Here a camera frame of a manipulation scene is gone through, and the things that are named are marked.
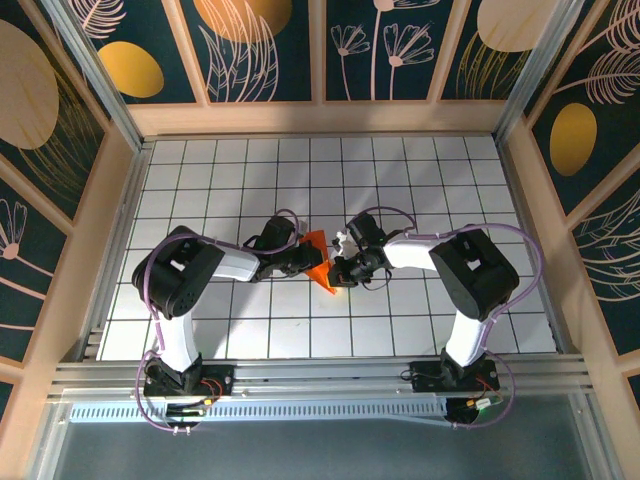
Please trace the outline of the orange paper sheet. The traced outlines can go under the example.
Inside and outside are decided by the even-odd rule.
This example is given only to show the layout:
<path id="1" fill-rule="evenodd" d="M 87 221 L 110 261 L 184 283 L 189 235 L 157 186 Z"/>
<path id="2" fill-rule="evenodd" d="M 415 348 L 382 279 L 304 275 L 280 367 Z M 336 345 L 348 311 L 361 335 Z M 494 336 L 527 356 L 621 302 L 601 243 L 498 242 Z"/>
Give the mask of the orange paper sheet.
<path id="1" fill-rule="evenodd" d="M 329 283 L 329 270 L 332 266 L 330 255 L 326 245 L 325 233 L 322 230 L 310 231 L 302 237 L 302 241 L 309 240 L 313 247 L 319 249 L 322 254 L 322 262 L 307 270 L 305 274 L 331 295 L 335 295 L 337 290 Z"/>

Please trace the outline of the long aluminium frame rail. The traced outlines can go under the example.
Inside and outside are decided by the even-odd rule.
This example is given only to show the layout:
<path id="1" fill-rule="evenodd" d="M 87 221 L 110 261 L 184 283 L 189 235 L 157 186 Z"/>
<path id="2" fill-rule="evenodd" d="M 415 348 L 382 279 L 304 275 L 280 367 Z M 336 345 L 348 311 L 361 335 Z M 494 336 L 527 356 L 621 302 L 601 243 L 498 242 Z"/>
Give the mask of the long aluminium frame rail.
<path id="1" fill-rule="evenodd" d="M 401 398 L 413 394 L 409 364 L 436 356 L 289 360 L 205 360 L 230 365 L 229 399 L 320 400 Z M 508 354 L 496 364 L 502 395 L 589 394 L 593 382 L 579 354 Z M 50 403 L 126 401 L 134 397 L 135 361 L 61 363 L 47 395 Z"/>

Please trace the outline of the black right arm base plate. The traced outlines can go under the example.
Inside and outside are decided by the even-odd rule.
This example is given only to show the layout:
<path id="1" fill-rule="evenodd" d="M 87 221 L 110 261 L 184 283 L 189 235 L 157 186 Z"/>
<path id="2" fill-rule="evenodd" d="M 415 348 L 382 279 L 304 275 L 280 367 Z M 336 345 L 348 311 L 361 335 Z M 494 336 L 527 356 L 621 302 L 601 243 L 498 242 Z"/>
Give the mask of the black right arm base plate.
<path id="1" fill-rule="evenodd" d="M 450 362 L 415 361 L 409 364 L 409 379 L 414 393 L 481 392 L 485 384 L 500 389 L 492 360 L 476 362 L 462 372 Z"/>

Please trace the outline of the aluminium side rail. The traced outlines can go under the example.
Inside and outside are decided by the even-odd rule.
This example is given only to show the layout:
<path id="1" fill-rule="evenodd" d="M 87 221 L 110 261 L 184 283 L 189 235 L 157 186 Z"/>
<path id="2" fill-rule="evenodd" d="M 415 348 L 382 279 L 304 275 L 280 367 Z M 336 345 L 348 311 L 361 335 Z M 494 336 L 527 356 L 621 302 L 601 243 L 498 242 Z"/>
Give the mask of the aluminium side rail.
<path id="1" fill-rule="evenodd" d="M 527 296 L 509 311 L 519 352 L 527 354 L 576 353 L 577 349 L 571 341 L 564 314 L 554 298 L 554 290 L 548 279 L 548 265 L 543 242 L 525 191 L 525 182 L 520 179 L 515 163 L 516 159 L 509 147 L 504 142 L 497 142 L 496 148 L 514 205 L 517 226 L 536 242 L 543 258 L 542 262 L 539 262 L 536 249 L 526 240 L 523 241 L 527 259 L 531 265 L 532 276 L 524 279 L 517 294 L 523 292 L 530 285 L 536 274 L 540 275 L 540 279 Z"/>
<path id="2" fill-rule="evenodd" d="M 154 146 L 154 141 L 145 141 L 141 149 L 132 157 L 79 339 L 67 355 L 67 359 L 72 362 L 82 362 L 84 360 L 91 332 L 96 327 L 103 326 L 108 320 L 111 303 L 116 295 L 120 267 L 126 253 L 135 212 Z"/>

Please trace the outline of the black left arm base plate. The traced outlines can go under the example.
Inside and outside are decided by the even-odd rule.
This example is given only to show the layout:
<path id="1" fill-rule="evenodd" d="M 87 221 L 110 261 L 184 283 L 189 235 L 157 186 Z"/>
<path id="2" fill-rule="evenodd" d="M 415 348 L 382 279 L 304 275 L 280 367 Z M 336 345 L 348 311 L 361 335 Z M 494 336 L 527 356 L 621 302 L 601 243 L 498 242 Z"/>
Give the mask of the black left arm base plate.
<path id="1" fill-rule="evenodd" d="M 234 369 L 230 365 L 196 365 L 178 372 L 159 363 L 145 367 L 143 393 L 147 397 L 229 396 Z"/>

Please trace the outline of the aluminium corner post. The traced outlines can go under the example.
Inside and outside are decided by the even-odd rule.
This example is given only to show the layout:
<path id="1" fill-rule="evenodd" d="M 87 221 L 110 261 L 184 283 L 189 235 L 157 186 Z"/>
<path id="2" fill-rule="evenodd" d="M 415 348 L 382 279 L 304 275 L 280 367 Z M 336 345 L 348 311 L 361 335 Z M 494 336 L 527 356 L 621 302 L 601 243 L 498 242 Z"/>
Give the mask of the aluminium corner post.
<path id="1" fill-rule="evenodd" d="M 524 109 L 550 69 L 571 29 L 578 22 L 585 0 L 557 0 L 509 94 L 492 136 L 497 147 L 508 140 Z"/>
<path id="2" fill-rule="evenodd" d="M 118 130 L 132 150 L 139 153 L 144 143 L 144 137 L 137 128 L 122 96 L 110 79 L 93 43 L 84 33 L 72 7 L 67 0 L 41 0 L 41 2 Z"/>

